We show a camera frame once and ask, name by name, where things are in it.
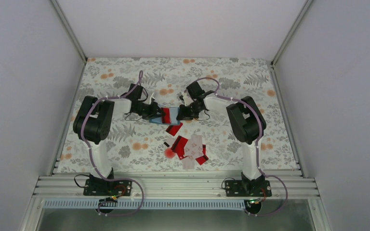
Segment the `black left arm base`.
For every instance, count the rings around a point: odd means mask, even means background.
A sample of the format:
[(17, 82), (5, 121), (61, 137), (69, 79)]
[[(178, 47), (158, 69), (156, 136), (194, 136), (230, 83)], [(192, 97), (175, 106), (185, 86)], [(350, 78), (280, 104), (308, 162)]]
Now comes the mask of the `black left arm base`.
[(106, 181), (92, 174), (85, 181), (84, 196), (130, 196), (131, 180)]

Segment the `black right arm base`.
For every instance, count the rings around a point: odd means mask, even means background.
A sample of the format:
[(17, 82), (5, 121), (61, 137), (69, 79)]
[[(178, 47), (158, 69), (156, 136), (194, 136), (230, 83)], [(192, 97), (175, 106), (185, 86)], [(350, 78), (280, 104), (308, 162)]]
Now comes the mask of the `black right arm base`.
[(225, 178), (221, 187), (227, 197), (270, 197), (272, 196), (270, 182), (262, 174), (249, 180), (243, 173), (241, 179)]

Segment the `blue leather card holder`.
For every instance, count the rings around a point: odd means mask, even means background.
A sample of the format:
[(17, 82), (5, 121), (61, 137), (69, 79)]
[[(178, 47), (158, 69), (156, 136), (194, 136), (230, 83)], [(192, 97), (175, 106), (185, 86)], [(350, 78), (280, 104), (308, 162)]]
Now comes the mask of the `blue leather card holder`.
[(177, 120), (179, 107), (162, 108), (162, 116), (150, 119), (149, 122), (160, 125), (180, 125), (180, 120)]

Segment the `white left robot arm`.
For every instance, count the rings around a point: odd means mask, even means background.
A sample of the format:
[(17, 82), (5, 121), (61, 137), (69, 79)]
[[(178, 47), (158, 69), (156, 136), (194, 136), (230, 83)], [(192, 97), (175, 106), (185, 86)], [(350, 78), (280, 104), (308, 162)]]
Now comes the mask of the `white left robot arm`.
[(137, 114), (141, 119), (161, 118), (165, 115), (157, 102), (146, 96), (150, 102), (141, 99), (146, 92), (139, 83), (131, 84), (128, 92), (121, 96), (97, 98), (85, 96), (73, 123), (73, 131), (86, 143), (92, 164), (91, 176), (98, 178), (96, 189), (103, 195), (113, 192), (115, 182), (108, 160), (106, 147), (102, 142), (108, 137), (113, 115)]

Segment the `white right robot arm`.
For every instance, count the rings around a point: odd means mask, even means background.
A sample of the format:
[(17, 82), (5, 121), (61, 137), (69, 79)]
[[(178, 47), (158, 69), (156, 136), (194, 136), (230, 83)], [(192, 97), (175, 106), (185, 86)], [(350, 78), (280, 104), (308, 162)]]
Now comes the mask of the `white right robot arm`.
[(259, 179), (264, 177), (260, 167), (260, 142), (266, 122), (254, 99), (247, 96), (236, 99), (219, 95), (217, 91), (204, 91), (197, 81), (186, 87), (191, 103), (179, 106), (177, 120), (192, 120), (201, 111), (213, 111), (228, 116), (236, 139), (242, 143), (242, 191), (253, 196), (260, 190)]

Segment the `white floral card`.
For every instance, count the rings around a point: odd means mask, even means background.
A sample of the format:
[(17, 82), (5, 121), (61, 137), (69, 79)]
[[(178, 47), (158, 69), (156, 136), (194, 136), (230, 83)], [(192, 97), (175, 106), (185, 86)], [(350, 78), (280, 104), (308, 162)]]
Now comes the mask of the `white floral card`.
[(193, 134), (184, 146), (185, 156), (193, 159), (203, 156), (203, 139), (201, 135)]

